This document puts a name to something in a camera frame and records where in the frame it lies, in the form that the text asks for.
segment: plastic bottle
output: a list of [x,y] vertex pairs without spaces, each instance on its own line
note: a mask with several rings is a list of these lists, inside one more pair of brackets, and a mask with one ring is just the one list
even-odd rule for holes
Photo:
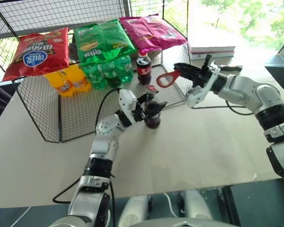
[[47,73],[44,75],[44,77],[48,79],[48,82],[51,84],[51,86],[55,88],[61,96],[73,96],[73,93],[75,91],[74,87],[64,74],[56,71]]
[[139,50],[139,57],[136,60],[138,80],[142,85],[148,85],[151,82],[151,59],[146,52]]
[[105,89],[107,87],[106,80],[100,71],[100,65],[86,66],[83,71],[87,80],[92,84],[94,89]]
[[128,83],[133,79],[132,61],[129,55],[117,58],[115,60],[115,67],[121,82]]
[[[159,100],[157,96],[155,96],[157,93],[158,93],[158,90],[155,88],[155,86],[153,85],[147,86],[146,102],[145,102],[145,113],[146,114],[150,113],[155,107],[158,106]],[[146,126],[149,127],[150,129],[158,128],[161,123],[160,115],[161,113],[158,113],[154,115],[153,117],[145,120]]]
[[60,73],[67,76],[76,91],[87,92],[90,90],[91,84],[86,80],[84,72],[79,68],[79,64],[70,65],[68,68],[60,70]]
[[121,85],[114,61],[101,64],[101,70],[109,86],[118,87]]

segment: wire mesh basket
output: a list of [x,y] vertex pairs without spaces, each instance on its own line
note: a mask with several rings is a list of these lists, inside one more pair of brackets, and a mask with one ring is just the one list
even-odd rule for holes
[[[184,11],[177,11],[181,4]],[[0,67],[4,71],[12,60],[21,35],[49,32],[69,27],[70,59],[78,62],[73,30],[77,27],[126,16],[147,16],[158,13],[176,30],[187,37],[187,0],[0,0]],[[10,45],[8,51],[4,45]],[[177,62],[189,63],[188,46],[172,47],[160,52],[152,59],[152,82],[166,71],[173,70]],[[28,114],[48,142],[64,142],[94,132],[95,118],[102,97],[107,90],[92,90],[74,97],[62,97],[43,76],[20,78],[13,81]],[[156,86],[161,101],[167,107],[184,101],[183,92],[190,83],[177,79],[176,85],[166,89]],[[138,83],[137,74],[124,88],[131,89],[137,97],[144,94],[146,87]],[[117,93],[105,101],[100,117],[119,110]]]

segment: table surface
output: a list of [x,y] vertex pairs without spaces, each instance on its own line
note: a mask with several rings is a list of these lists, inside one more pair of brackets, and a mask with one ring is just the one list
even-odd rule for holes
[[[264,66],[244,65],[240,75],[276,86],[284,100],[284,90]],[[213,105],[225,102],[209,94],[199,106]],[[0,208],[52,204],[52,197],[82,174],[93,139],[91,134],[45,142],[15,94],[0,117]],[[140,122],[119,142],[112,171],[116,197],[278,178],[255,117],[228,108],[172,107],[162,112],[158,129]],[[73,190],[61,200],[70,200]]]

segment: white cable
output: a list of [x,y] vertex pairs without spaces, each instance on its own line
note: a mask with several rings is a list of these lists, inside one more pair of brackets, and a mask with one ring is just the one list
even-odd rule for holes
[[106,221],[105,227],[108,227],[109,223],[110,223],[110,210],[108,210],[107,221]]
[[19,221],[20,221],[20,219],[29,211],[29,209],[31,209],[32,207],[29,207],[29,208],[27,208],[27,210],[26,211],[24,211],[24,213],[10,226],[10,227],[13,227],[15,224],[17,224]]
[[173,211],[173,209],[172,209],[171,201],[170,201],[169,195],[167,195],[166,193],[163,193],[163,194],[166,196],[167,200],[169,201],[169,209],[170,209],[170,212],[172,213],[172,215],[173,215],[175,218],[178,218],[178,216],[174,213],[174,211]]

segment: green chip bag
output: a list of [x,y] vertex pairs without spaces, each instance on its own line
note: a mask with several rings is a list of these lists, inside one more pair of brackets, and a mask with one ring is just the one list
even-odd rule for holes
[[118,19],[74,31],[81,66],[101,64],[136,52]]

